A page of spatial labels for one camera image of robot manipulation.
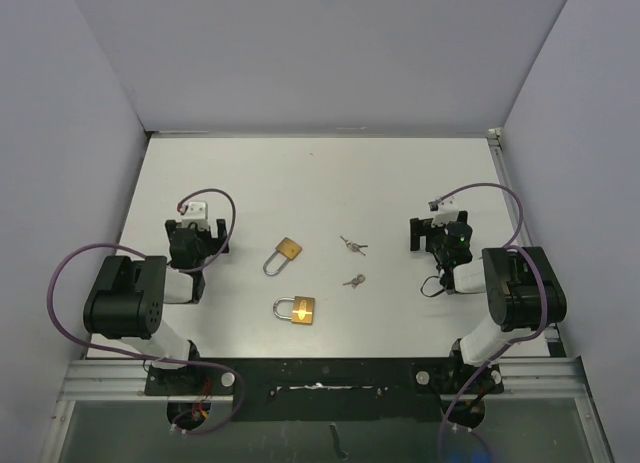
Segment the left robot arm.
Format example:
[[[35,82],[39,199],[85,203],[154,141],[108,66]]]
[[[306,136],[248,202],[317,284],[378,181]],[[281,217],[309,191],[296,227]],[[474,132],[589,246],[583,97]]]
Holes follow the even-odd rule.
[[[214,225],[204,217],[167,220],[169,255],[133,260],[107,257],[83,310],[87,332],[118,340],[169,370],[168,382],[180,393],[200,388],[204,370],[195,343],[164,320],[167,305],[200,302],[205,290],[200,267],[207,258],[229,251],[226,221]]]

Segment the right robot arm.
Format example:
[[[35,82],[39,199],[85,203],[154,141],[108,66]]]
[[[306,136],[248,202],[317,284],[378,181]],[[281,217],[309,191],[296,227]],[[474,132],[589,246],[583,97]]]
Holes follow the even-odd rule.
[[[481,379],[481,365],[505,348],[531,341],[566,317],[567,300],[540,247],[485,248],[480,258],[471,251],[473,229],[465,211],[409,220],[409,247],[430,254],[442,294],[483,294],[488,315],[452,346],[445,367],[448,385],[469,391]]]

